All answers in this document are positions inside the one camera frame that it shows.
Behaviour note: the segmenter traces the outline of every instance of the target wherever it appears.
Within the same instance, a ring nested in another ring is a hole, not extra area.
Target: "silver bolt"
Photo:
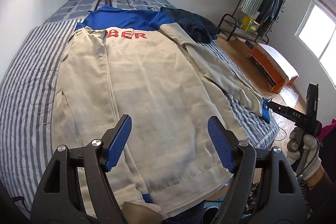
[[[60,146],[57,148],[57,151],[62,152],[62,151],[64,151],[66,148],[67,148],[67,147],[66,147],[64,144],[62,144],[62,145],[60,145]]]
[[[239,141],[239,146],[241,146],[241,147],[246,147],[248,145],[249,145],[249,143],[247,141]]]
[[[277,146],[275,146],[275,147],[273,147],[273,151],[275,152],[275,153],[281,153],[281,148],[280,147],[277,147]]]
[[[93,146],[100,146],[100,144],[101,144],[101,140],[94,140],[94,141],[92,141],[92,143],[91,143]]]

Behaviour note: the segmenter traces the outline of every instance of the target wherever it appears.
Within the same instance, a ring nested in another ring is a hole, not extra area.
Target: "person's hand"
[[[295,141],[295,134],[302,134],[303,129],[295,128],[289,135],[289,142],[287,144],[286,158],[290,165],[293,165],[295,161],[300,158],[299,144]],[[306,134],[303,137],[303,142],[309,149],[307,161],[304,165],[304,171],[302,172],[302,178],[304,180],[310,179],[321,167],[321,160],[318,152],[318,142],[312,135]]]

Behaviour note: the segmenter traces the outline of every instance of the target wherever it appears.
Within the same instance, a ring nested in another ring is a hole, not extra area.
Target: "bed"
[[[60,58],[77,22],[94,9],[96,1],[70,0],[45,24],[34,28],[0,87],[0,180],[11,196],[24,196],[28,208],[53,154],[51,111]],[[128,1],[142,10],[160,10],[161,6],[173,8],[167,0]],[[113,6],[132,9],[126,0],[113,0]],[[215,42],[204,46],[240,71]],[[266,123],[231,95],[226,94],[226,97],[251,144],[256,148],[269,148],[279,131],[273,116],[270,123]]]

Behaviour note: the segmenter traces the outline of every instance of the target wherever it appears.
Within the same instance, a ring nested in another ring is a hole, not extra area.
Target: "orange table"
[[[271,91],[279,93],[285,85],[290,85],[299,77],[293,66],[273,47],[256,43],[248,53],[253,57],[272,79]]]

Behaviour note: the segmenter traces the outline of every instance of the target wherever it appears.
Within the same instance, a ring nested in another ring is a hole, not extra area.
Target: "black metal rack frame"
[[[221,27],[223,21],[225,21],[227,24],[229,24],[231,27],[233,27],[233,29],[232,29],[232,31],[230,32],[229,35],[226,35],[225,31],[223,31],[223,30],[221,29],[221,32],[227,37],[227,41],[229,41],[229,40],[231,39],[231,37],[232,37],[232,35],[234,34],[235,30],[239,30],[240,32],[246,33],[246,34],[248,34],[248,35],[254,37],[254,38],[255,38],[255,39],[254,39],[254,42],[256,42],[256,41],[259,39],[259,40],[262,40],[263,42],[265,42],[266,44],[268,44],[268,42],[269,42],[269,37],[267,36],[267,34],[268,34],[268,32],[270,31],[270,29],[272,28],[274,22],[272,23],[272,25],[269,27],[269,29],[267,30],[266,34],[264,35],[264,36],[267,38],[267,41],[266,41],[263,37],[261,37],[261,36],[259,36],[259,35],[257,35],[257,34],[251,34],[251,33],[246,32],[246,31],[244,31],[244,30],[242,30],[242,29],[240,29],[240,28],[237,27],[237,23],[238,23],[238,22],[237,22],[237,19],[236,19],[234,16],[235,16],[235,13],[236,13],[236,11],[237,11],[237,9],[238,9],[238,7],[239,7],[241,1],[242,1],[242,0],[239,0],[239,2],[238,2],[237,6],[236,6],[236,8],[235,8],[235,10],[234,10],[234,12],[233,12],[232,14],[225,14],[225,15],[223,15],[223,17],[222,17],[222,19],[221,19],[221,21],[220,21],[220,23],[219,23],[219,25],[218,25],[218,28]],[[225,19],[226,17],[230,17],[230,18],[232,18],[232,19],[234,20],[234,22],[231,22],[231,21],[226,20],[226,19]]]

